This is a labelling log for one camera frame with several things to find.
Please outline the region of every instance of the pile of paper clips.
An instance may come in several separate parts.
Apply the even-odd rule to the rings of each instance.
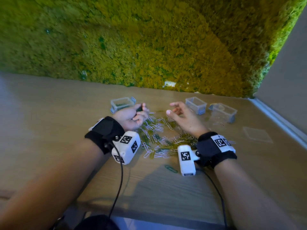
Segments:
[[[170,130],[176,130],[181,132],[178,136],[172,138],[160,137],[159,133],[164,132],[164,127],[167,126]],[[188,144],[191,147],[195,147],[197,139],[193,136],[185,133],[181,127],[172,119],[159,118],[154,116],[144,122],[144,124],[138,129],[138,133],[141,138],[141,146],[146,150],[144,158],[169,158],[177,156],[177,148],[179,145]]]

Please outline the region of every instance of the right hand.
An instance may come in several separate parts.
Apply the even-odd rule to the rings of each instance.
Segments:
[[[209,132],[205,125],[197,118],[196,114],[190,110],[186,104],[183,102],[172,102],[170,106],[175,108],[173,111],[167,110],[167,116],[175,120],[185,132],[196,138]]]

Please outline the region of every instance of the left hand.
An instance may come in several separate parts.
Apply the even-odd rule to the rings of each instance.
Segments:
[[[141,112],[136,112],[141,106],[143,110]],[[133,107],[124,108],[116,112],[112,118],[115,119],[125,131],[134,131],[149,118],[149,109],[146,107],[145,103],[136,104]]]

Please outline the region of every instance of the wire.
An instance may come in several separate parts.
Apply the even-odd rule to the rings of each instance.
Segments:
[[[213,180],[210,178],[210,176],[202,169],[196,169],[198,171],[203,172],[208,178],[209,180],[212,182],[215,190],[217,191],[217,193],[219,194],[219,197],[221,198],[221,203],[222,203],[222,209],[223,209],[223,216],[224,216],[224,224],[225,224],[225,229],[227,229],[227,219],[226,219],[226,211],[225,211],[225,204],[224,204],[224,199],[222,197],[222,195],[220,194],[219,190],[217,189],[216,185],[214,184]]]
[[[115,198],[115,200],[114,200],[114,202],[113,202],[113,205],[112,205],[112,207],[111,207],[111,209],[110,209],[109,216],[108,216],[108,220],[106,221],[106,224],[105,224],[105,226],[104,226],[103,229],[106,229],[106,226],[107,226],[107,224],[108,224],[108,221],[109,221],[109,219],[110,219],[110,217],[111,217],[111,215],[112,215],[112,212],[113,212],[113,209],[114,209],[114,207],[115,207],[116,201],[117,201],[117,199],[118,199],[120,190],[121,190],[121,188],[122,188],[122,179],[123,179],[123,175],[124,175],[124,169],[123,169],[123,167],[122,167],[122,160],[121,160],[121,156],[120,156],[120,154],[119,154],[119,151],[118,151],[117,147],[116,147],[112,142],[110,142],[110,143],[108,143],[108,144],[110,144],[111,146],[113,146],[113,147],[115,148],[115,150],[117,151],[118,158],[119,158],[119,162],[120,162],[120,167],[121,167],[121,169],[122,169],[122,174],[121,174],[120,185],[119,185],[119,189],[118,189],[116,198]]]

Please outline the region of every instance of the wall baseboard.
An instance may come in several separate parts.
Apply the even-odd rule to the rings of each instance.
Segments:
[[[296,140],[303,148],[307,150],[307,135],[300,129],[295,127],[288,120],[280,116],[277,112],[272,110],[259,99],[249,99],[256,107],[258,107],[265,115],[273,120],[280,128],[282,128],[288,135]]]

